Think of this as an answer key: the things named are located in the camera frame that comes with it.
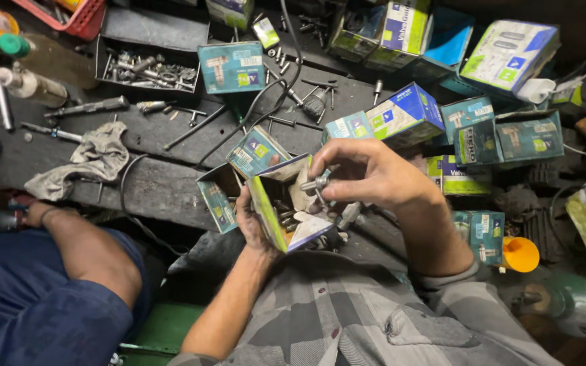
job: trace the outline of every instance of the spray bottle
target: spray bottle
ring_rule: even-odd
[[[13,96],[29,99],[47,107],[61,107],[68,98],[61,84],[28,70],[0,68],[0,81]]]

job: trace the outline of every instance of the black cable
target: black cable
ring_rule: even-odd
[[[248,109],[248,112],[246,113],[246,115],[243,117],[243,121],[227,136],[225,136],[225,138],[218,143],[216,146],[214,146],[209,152],[207,152],[207,154],[205,154],[205,156],[202,157],[202,159],[200,159],[200,161],[198,162],[198,164],[196,164],[195,169],[200,169],[202,167],[202,163],[210,157],[210,155],[214,154],[214,152],[216,150],[218,150],[219,147],[221,147],[225,142],[227,142],[227,140],[229,140],[232,136],[234,136],[234,134],[236,134],[237,132],[239,132],[240,129],[242,129],[249,120],[250,115],[252,114],[252,111],[256,105],[256,102],[259,100],[259,98],[264,94],[264,92],[271,88],[273,85],[275,84],[280,84],[283,82],[284,85],[284,92],[282,93],[282,95],[277,99],[276,103],[275,103],[275,107],[273,109],[271,109],[269,112],[267,112],[266,114],[264,114],[263,116],[259,117],[255,123],[253,123],[253,125],[250,127],[250,129],[255,128],[255,126],[257,124],[259,124],[261,121],[264,121],[266,118],[268,118],[269,115],[271,115],[274,112],[277,112],[277,110],[279,110],[279,108],[282,106],[282,104],[284,103],[284,100],[288,94],[289,89],[291,89],[293,87],[293,85],[295,84],[295,82],[297,81],[297,78],[299,77],[300,71],[302,71],[302,66],[301,66],[301,62],[302,62],[302,48],[300,48],[299,43],[297,42],[297,37],[295,35],[295,32],[293,31],[293,26],[291,24],[291,20],[289,18],[289,11],[287,10],[287,5],[285,3],[285,0],[280,0],[280,4],[282,6],[282,12],[284,15],[284,21],[286,22],[287,26],[289,27],[290,31],[290,35],[291,38],[293,38],[293,45],[295,46],[295,50],[297,53],[297,60],[299,60],[300,63],[296,63],[297,64],[297,71],[295,73],[295,76],[293,76],[293,79],[291,79],[290,83],[286,82],[286,79],[284,79],[283,77],[279,77],[278,79],[275,79],[271,84],[268,84],[265,88],[263,88],[259,94],[257,94],[257,96],[255,96],[255,99],[253,100],[252,104],[250,104],[250,108]]]
[[[558,241],[558,244],[560,244],[560,246],[562,248],[564,248],[566,251],[569,250],[569,248],[567,246],[565,246],[564,241],[562,241],[562,238],[560,238],[560,236],[558,235],[558,232],[555,231],[555,218],[553,216],[553,207],[555,206],[555,201],[566,191],[570,190],[570,189],[576,189],[576,190],[581,190],[582,188],[586,187],[586,182],[583,183],[581,186],[576,186],[576,185],[571,185],[571,186],[567,186],[564,188],[561,188],[552,198],[551,200],[551,204],[548,207],[548,226],[551,228],[551,231],[553,232],[553,236],[555,237],[555,240]]]
[[[137,156],[132,162],[130,162],[130,164],[128,164],[128,167],[126,168],[126,171],[124,171],[123,176],[121,177],[121,187],[119,187],[119,201],[121,204],[121,212],[124,213],[124,215],[126,215],[126,217],[128,218],[128,220],[130,220],[130,222],[134,223],[135,225],[139,226],[139,228],[144,232],[144,234],[146,234],[148,237],[150,237],[151,239],[153,239],[153,241],[155,241],[156,243],[158,243],[159,245],[162,245],[164,247],[167,247],[167,249],[169,251],[171,251],[171,253],[177,255],[178,257],[181,257],[182,255],[186,254],[185,253],[179,253],[177,252],[175,249],[173,249],[173,247],[165,242],[164,240],[158,238],[152,231],[151,229],[149,229],[148,227],[145,227],[144,224],[141,223],[141,221],[134,217],[131,216],[130,213],[128,213],[128,210],[126,210],[126,200],[124,199],[124,187],[126,185],[126,176],[128,175],[128,172],[131,170],[132,166],[135,165],[136,162],[142,160],[143,158],[147,157],[148,154],[142,154],[140,156]]]

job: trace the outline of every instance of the open cardboard box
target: open cardboard box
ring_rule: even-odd
[[[308,196],[300,189],[300,184],[308,180],[311,166],[310,154],[295,157],[274,165],[246,180],[250,189],[255,212],[270,242],[284,253],[289,253],[311,240],[323,235],[334,227],[324,213],[310,214],[309,208],[316,196]],[[293,218],[299,221],[297,228],[286,232],[279,222],[274,208],[275,200],[280,200],[296,211]]]

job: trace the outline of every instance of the gray rag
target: gray rag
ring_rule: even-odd
[[[68,180],[70,177],[112,182],[130,159],[121,143],[121,134],[126,129],[123,122],[117,121],[86,132],[81,145],[72,154],[72,164],[36,175],[24,184],[24,189],[39,199],[58,201],[71,192],[74,184]]]

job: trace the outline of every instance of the red plastic basket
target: red plastic basket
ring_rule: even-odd
[[[70,35],[81,37],[84,40],[93,40],[101,30],[103,15],[105,15],[105,0],[85,0],[72,14],[67,24],[60,24],[59,21],[49,14],[41,11],[34,4],[27,0],[13,0],[24,9],[47,23],[56,31],[64,31]]]

